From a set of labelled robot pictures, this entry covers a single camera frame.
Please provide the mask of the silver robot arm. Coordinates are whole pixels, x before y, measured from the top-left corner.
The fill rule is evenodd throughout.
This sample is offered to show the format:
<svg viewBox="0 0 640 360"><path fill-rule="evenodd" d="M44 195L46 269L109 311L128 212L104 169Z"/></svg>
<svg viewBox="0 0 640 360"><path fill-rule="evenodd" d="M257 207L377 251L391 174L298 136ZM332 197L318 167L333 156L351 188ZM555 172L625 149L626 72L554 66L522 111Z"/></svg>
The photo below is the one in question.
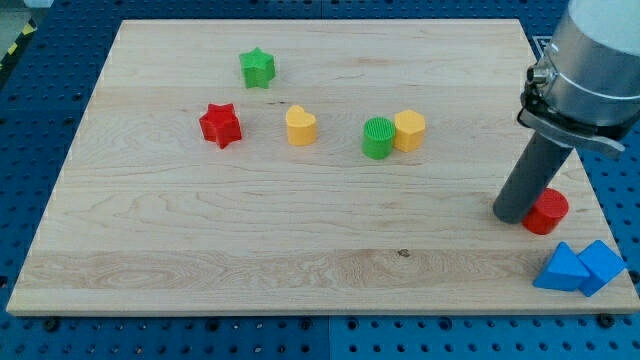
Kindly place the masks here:
<svg viewBox="0 0 640 360"><path fill-rule="evenodd" d="M518 121L564 147L617 158L639 120L639 0L571 0L527 69Z"/></svg>

